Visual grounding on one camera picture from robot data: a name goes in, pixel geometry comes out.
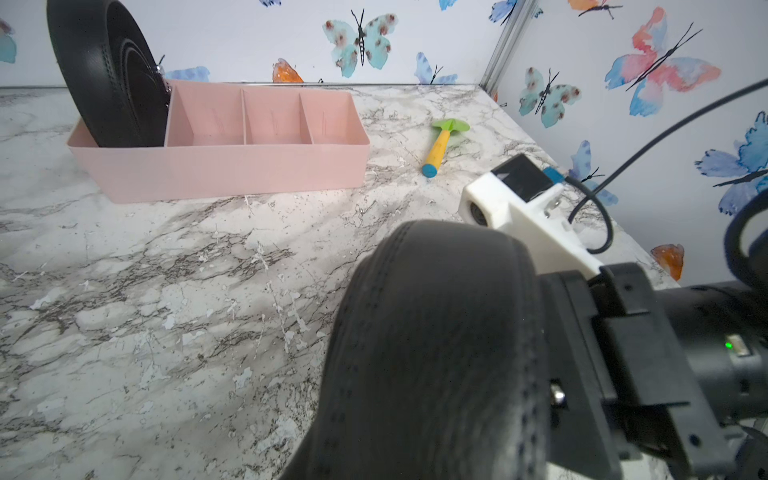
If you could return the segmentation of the green yellow toy shovel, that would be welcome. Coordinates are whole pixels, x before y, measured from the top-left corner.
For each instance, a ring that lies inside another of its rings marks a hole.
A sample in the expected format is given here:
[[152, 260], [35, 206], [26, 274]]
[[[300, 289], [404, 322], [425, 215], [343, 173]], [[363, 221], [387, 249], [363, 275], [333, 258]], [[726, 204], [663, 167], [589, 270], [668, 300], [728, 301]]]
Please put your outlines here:
[[421, 172], [427, 178], [434, 178], [444, 160], [448, 142], [454, 132], [465, 133], [470, 130], [470, 125], [458, 119], [444, 119], [433, 123], [433, 127], [440, 130], [427, 158], [422, 165]]

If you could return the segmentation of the pink compartment storage tray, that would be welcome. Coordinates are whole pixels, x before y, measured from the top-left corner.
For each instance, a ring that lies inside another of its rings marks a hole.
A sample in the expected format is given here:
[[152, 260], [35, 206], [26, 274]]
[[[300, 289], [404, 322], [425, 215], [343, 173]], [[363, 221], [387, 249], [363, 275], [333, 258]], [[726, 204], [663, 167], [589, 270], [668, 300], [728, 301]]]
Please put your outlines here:
[[163, 145], [102, 148], [83, 122], [67, 145], [114, 203], [358, 188], [370, 153], [347, 91], [190, 81]]

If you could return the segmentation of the black belt coil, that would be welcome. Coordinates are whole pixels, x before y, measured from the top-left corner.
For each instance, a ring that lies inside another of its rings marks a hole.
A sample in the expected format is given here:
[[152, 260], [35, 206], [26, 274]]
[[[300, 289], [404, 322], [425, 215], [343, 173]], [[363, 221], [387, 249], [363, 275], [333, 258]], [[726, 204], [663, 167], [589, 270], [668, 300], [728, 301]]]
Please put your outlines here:
[[413, 221], [356, 268], [286, 479], [543, 479], [550, 393], [524, 244]]

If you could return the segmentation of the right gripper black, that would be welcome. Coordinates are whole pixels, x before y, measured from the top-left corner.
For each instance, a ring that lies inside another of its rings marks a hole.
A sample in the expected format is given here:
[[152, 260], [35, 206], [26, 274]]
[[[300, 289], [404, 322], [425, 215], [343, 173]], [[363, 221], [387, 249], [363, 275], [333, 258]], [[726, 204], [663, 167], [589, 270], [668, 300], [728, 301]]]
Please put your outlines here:
[[740, 282], [655, 290], [636, 264], [541, 277], [550, 461], [618, 479], [648, 455], [676, 479], [730, 475], [767, 414], [767, 295]]

